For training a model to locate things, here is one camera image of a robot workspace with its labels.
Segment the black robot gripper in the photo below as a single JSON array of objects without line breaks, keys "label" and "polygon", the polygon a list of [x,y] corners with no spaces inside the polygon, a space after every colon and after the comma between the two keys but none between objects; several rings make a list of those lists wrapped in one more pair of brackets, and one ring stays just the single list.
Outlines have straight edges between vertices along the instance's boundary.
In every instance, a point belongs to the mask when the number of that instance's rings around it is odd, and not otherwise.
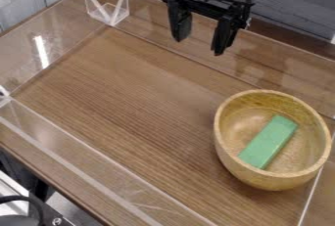
[{"label": "black robot gripper", "polygon": [[191,33],[191,13],[220,19],[210,50],[216,56],[222,55],[225,49],[232,46],[238,30],[237,23],[246,23],[250,18],[252,0],[163,0],[163,2],[167,6],[171,35],[177,42],[186,39]]}]

